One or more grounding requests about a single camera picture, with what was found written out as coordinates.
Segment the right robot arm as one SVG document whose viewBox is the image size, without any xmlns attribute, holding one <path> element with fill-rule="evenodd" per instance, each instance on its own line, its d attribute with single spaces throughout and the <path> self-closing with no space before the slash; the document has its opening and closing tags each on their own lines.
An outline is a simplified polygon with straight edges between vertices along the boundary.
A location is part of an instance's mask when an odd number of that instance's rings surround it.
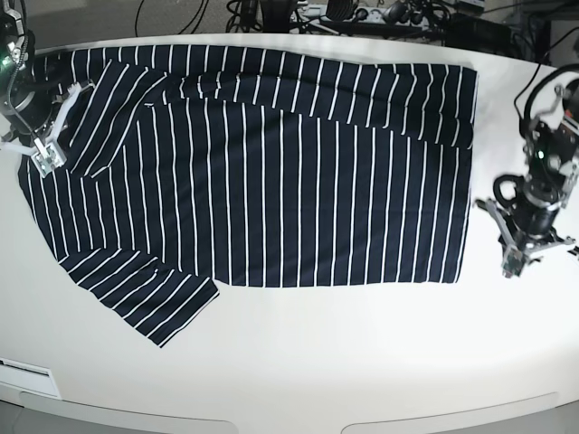
<svg viewBox="0 0 579 434">
<path fill-rule="evenodd" d="M 57 80 L 33 76 L 35 35 L 24 1 L 1 3 L 1 115 L 18 133 L 43 133 L 54 119 Z"/>
</svg>

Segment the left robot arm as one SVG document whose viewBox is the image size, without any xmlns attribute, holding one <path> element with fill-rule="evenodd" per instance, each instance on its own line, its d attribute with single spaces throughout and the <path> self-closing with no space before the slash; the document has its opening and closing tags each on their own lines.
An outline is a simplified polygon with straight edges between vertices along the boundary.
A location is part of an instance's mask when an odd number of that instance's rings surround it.
<svg viewBox="0 0 579 434">
<path fill-rule="evenodd" d="M 511 211 L 517 229 L 530 239 L 540 240 L 551 232 L 578 181 L 578 80 L 559 89 L 552 108 L 533 113 L 533 104 L 547 84 L 577 71 L 578 65 L 572 63 L 539 81 L 519 121 L 528 173 L 517 185 Z"/>
</svg>

